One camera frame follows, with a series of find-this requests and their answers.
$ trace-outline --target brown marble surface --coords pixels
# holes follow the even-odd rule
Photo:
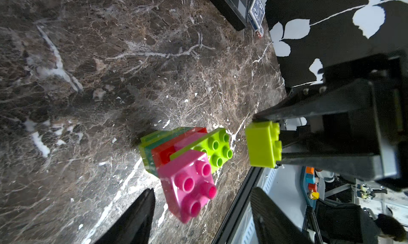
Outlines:
[[[209,0],[0,9],[0,242],[93,243],[145,188],[151,243],[211,242],[249,169],[245,125],[285,94],[268,32],[236,32]],[[220,125],[234,157],[213,174],[216,199],[183,225],[135,145]]]

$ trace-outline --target lime green lego brick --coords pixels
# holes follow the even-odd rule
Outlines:
[[[185,133],[186,131],[192,129],[192,127],[178,127],[172,131],[167,131],[166,133],[159,133],[159,132],[154,132],[155,135],[152,138],[151,136],[147,140],[146,143],[141,143],[139,145],[139,151],[140,151],[140,156],[142,157],[144,168],[146,169],[147,172],[155,175],[157,175],[157,170],[156,170],[156,165],[153,161],[152,157],[152,149],[156,148],[157,146],[168,142],[169,140],[173,139],[174,137]]]
[[[232,158],[232,150],[229,147],[229,135],[225,128],[217,128],[190,145],[178,150],[173,155],[170,155],[170,160],[175,160],[190,149],[207,153],[212,173]]]
[[[255,122],[246,127],[245,136],[251,166],[273,168],[276,161],[282,160],[279,134],[279,124],[272,121]]]

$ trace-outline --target red lego brick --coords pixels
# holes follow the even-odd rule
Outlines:
[[[194,133],[188,137],[186,137],[185,139],[177,142],[174,145],[174,148],[176,149],[176,151],[183,149],[184,147],[190,145],[191,143],[195,142],[197,139],[200,139],[201,137],[207,135],[207,133]]]
[[[191,136],[195,133],[207,133],[207,129],[204,127],[195,127],[187,132],[169,140],[166,143],[163,143],[154,149],[152,149],[153,161],[156,165],[156,169],[167,164],[170,161],[170,155],[176,152],[174,145],[181,140],[185,139],[188,136]]]
[[[313,190],[313,192],[317,193],[317,184],[309,184],[307,187],[309,190]]]

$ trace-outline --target deck of cards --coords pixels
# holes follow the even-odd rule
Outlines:
[[[264,16],[265,9],[262,5],[261,0],[252,0],[251,6],[248,11],[248,19],[258,37],[262,37],[264,35],[264,29],[262,28],[262,20],[264,19]]]

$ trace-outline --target blue tray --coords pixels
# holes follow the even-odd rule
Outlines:
[[[302,167],[302,173],[300,174],[300,186],[302,187],[303,195],[306,199],[307,204],[315,209],[316,207],[316,200],[312,200],[308,197],[309,188],[308,182],[306,182],[306,167]]]

